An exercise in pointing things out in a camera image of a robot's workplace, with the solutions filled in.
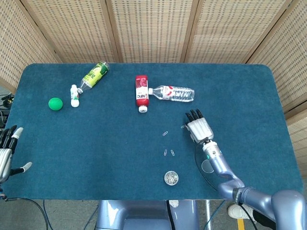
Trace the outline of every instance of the red juice bottle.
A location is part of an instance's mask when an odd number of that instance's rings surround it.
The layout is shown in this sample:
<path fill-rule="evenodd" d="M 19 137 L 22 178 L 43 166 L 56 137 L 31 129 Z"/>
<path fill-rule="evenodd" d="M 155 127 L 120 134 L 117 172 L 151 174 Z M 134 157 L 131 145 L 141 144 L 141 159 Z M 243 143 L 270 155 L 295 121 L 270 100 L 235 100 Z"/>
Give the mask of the red juice bottle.
<path fill-rule="evenodd" d="M 147 80 L 146 75 L 138 75 L 135 78 L 136 104 L 140 113 L 146 113 L 149 105 Z"/>

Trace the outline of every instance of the blue tablecloth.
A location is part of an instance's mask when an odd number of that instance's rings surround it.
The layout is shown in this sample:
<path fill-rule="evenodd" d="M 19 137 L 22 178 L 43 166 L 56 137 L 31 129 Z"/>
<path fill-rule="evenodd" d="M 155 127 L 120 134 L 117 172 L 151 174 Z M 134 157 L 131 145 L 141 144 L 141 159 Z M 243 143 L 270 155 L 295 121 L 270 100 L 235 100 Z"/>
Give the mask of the blue tablecloth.
<path fill-rule="evenodd" d="M 70 87 L 79 85 L 93 66 L 32 64 L 24 70 L 7 127 L 24 127 L 12 167 L 28 161 L 33 166 L 3 185 L 9 197 L 219 198 L 198 171 L 196 145 L 181 128 L 187 121 L 185 112 L 196 108 L 203 112 L 224 157 L 246 185 L 269 194 L 280 189 L 302 190 L 268 67 L 110 64 L 109 73 L 80 96 L 79 107 L 72 108 Z M 135 102 L 135 76 L 142 74 L 148 75 L 149 87 L 193 88 L 195 100 L 179 103 L 152 96 L 148 112 L 140 114 Z M 63 100 L 60 111 L 49 109 L 52 97 Z M 169 170 L 179 175 L 175 186 L 164 182 Z"/>

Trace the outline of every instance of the plastic bottle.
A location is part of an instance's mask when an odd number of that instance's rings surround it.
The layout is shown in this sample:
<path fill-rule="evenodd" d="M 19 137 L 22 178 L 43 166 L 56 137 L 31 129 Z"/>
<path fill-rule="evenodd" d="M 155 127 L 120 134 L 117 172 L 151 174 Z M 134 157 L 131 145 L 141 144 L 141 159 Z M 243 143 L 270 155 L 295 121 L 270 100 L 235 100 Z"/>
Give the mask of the plastic bottle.
<path fill-rule="evenodd" d="M 178 102 L 192 102 L 194 90 L 190 88 L 160 85 L 158 88 L 148 90 L 149 95 L 154 95 L 160 100 L 171 100 Z"/>
<path fill-rule="evenodd" d="M 92 70 L 81 80 L 78 93 L 91 89 L 109 71 L 110 67 L 106 62 L 98 62 Z"/>
<path fill-rule="evenodd" d="M 79 106 L 79 94 L 77 90 L 78 89 L 76 85 L 71 86 L 71 105 L 72 107 Z"/>
<path fill-rule="evenodd" d="M 138 75 L 135 78 L 136 104 L 140 113 L 146 113 L 149 105 L 147 81 L 146 75 Z"/>

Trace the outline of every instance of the green ball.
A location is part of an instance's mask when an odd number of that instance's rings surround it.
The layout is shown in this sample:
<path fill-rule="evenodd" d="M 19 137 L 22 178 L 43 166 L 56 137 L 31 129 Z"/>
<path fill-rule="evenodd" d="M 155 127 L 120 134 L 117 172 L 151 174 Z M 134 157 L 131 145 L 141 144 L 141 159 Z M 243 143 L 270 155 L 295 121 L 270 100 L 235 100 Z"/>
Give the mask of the green ball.
<path fill-rule="evenodd" d="M 63 101 L 58 97 L 54 97 L 49 100 L 48 105 L 50 109 L 57 111 L 63 107 Z"/>

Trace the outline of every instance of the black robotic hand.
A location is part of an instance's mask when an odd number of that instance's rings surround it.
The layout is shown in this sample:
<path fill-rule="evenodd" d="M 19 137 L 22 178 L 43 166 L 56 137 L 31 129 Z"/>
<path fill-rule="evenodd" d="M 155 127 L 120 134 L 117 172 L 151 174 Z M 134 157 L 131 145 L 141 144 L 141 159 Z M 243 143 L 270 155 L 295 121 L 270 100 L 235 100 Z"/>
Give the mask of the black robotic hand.
<path fill-rule="evenodd" d="M 4 183 L 9 176 L 27 171 L 32 163 L 28 162 L 23 167 L 11 169 L 11 163 L 18 139 L 23 131 L 23 128 L 16 129 L 13 126 L 0 132 L 0 184 Z"/>
<path fill-rule="evenodd" d="M 196 109 L 196 112 L 191 110 L 191 114 L 186 113 L 186 115 L 189 119 L 186 127 L 191 132 L 190 136 L 193 141 L 199 143 L 206 138 L 213 139 L 213 132 L 199 109 Z"/>

